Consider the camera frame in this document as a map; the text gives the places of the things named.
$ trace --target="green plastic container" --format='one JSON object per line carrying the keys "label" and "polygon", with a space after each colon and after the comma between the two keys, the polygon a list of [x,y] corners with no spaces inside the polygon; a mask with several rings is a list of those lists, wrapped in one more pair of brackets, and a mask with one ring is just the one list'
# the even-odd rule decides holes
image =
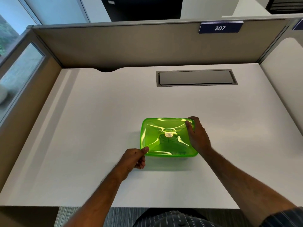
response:
{"label": "green plastic container", "polygon": [[182,118],[147,118],[141,127],[141,148],[148,146],[147,156],[157,157],[194,157],[198,153],[191,146],[185,121],[193,129],[191,119]]}

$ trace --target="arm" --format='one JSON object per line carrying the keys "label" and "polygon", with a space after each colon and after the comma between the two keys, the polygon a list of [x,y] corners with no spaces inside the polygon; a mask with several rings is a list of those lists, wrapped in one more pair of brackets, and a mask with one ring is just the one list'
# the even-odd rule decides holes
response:
{"label": "arm", "polygon": [[212,149],[199,118],[194,116],[189,118],[195,121],[195,131],[189,122],[185,122],[191,145],[209,164],[253,226],[259,226],[271,214],[296,207],[282,195],[218,154]]}
{"label": "arm", "polygon": [[93,195],[64,225],[64,227],[103,226],[105,217],[114,201],[121,182],[127,178],[129,172],[131,172],[133,168],[144,168],[144,155],[148,150],[148,147],[145,147],[142,150],[127,149],[118,164],[107,175]]}

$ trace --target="white desk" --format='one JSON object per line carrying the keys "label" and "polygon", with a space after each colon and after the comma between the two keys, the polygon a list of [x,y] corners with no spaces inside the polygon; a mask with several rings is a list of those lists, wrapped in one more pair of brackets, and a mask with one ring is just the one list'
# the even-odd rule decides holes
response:
{"label": "white desk", "polygon": [[[238,85],[156,87],[156,71],[213,68],[231,68]],[[122,153],[139,147],[145,118],[188,116],[200,117],[228,160],[303,205],[303,137],[258,64],[62,70],[0,205],[81,206]],[[113,206],[237,208],[200,156],[146,164]]]}

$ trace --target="striped shirt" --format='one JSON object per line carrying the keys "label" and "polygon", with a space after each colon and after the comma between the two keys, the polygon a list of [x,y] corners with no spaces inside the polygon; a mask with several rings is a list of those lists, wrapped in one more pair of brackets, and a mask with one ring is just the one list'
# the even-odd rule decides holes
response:
{"label": "striped shirt", "polygon": [[[261,227],[302,227],[303,208],[281,211],[267,217]],[[220,227],[205,219],[169,211],[156,216],[139,218],[133,227]]]}

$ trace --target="blue name plate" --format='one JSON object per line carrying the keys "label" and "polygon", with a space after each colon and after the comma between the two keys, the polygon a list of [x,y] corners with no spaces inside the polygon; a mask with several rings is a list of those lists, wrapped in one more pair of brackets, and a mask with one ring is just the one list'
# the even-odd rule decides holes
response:
{"label": "blue name plate", "polygon": [[303,30],[303,19],[301,19],[292,30]]}
{"label": "blue name plate", "polygon": [[199,33],[237,33],[243,23],[243,21],[202,22]]}

